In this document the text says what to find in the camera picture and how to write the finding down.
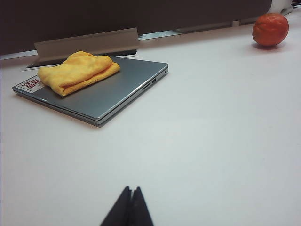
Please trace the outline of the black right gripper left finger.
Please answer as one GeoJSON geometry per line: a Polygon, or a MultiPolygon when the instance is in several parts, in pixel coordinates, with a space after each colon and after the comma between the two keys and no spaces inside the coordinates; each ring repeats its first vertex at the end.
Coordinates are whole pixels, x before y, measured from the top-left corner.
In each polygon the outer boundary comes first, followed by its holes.
{"type": "Polygon", "coordinates": [[[127,226],[132,190],[126,186],[101,223],[101,226],[127,226]]]}

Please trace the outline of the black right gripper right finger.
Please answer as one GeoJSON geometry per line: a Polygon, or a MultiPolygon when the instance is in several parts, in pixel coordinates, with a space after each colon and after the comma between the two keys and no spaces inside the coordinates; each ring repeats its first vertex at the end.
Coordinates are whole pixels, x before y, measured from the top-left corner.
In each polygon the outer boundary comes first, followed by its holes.
{"type": "Polygon", "coordinates": [[[138,186],[132,195],[129,210],[129,226],[154,226],[141,188],[138,186]]]}

